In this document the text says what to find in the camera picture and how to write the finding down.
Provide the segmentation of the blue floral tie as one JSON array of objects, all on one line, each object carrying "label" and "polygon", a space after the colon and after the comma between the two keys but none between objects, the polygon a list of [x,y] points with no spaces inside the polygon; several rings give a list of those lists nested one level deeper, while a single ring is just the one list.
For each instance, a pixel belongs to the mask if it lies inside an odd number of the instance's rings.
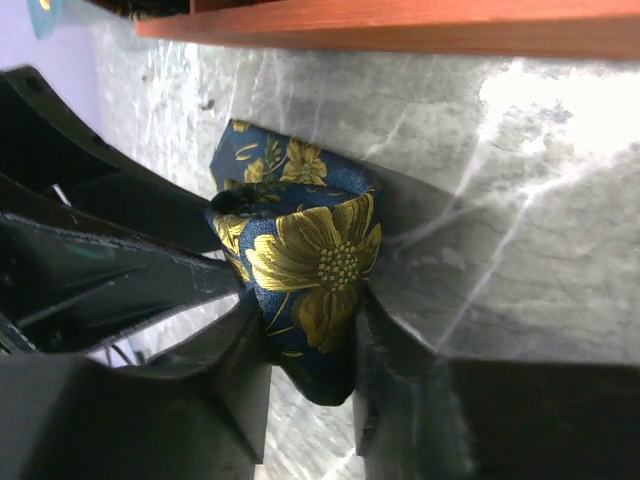
[{"label": "blue floral tie", "polygon": [[261,310],[271,361],[309,401],[338,406],[355,384],[355,317],[376,263],[381,188],[363,164],[231,120],[210,164],[206,213]]}]

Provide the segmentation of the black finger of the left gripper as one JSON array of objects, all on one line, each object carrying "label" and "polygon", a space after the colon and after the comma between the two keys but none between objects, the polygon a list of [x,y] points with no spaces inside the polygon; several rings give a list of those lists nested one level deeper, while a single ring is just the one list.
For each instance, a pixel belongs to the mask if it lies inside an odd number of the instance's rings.
[{"label": "black finger of the left gripper", "polygon": [[106,143],[32,66],[1,74],[1,173],[44,197],[59,186],[74,209],[174,247],[221,247],[207,200]]}]

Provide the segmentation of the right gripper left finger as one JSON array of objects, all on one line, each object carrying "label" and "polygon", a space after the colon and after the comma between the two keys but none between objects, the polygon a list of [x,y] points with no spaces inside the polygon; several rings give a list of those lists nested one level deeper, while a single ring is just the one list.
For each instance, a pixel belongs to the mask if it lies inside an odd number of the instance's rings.
[{"label": "right gripper left finger", "polygon": [[253,293],[146,365],[1,359],[5,479],[249,479],[264,457],[270,368]]}]

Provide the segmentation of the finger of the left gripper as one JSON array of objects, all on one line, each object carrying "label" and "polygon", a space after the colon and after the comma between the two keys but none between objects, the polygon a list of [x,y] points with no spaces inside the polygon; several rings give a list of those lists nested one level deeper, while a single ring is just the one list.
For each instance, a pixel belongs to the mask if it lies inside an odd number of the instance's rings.
[{"label": "finger of the left gripper", "polygon": [[1,215],[1,345],[85,352],[241,289],[232,267],[102,222]]}]

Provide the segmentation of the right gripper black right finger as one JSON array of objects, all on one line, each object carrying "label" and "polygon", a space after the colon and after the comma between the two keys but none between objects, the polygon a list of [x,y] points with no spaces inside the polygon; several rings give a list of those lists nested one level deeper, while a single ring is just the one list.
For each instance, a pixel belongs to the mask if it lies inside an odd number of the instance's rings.
[{"label": "right gripper black right finger", "polygon": [[369,479],[635,479],[634,366],[434,353],[366,294],[356,452]]}]

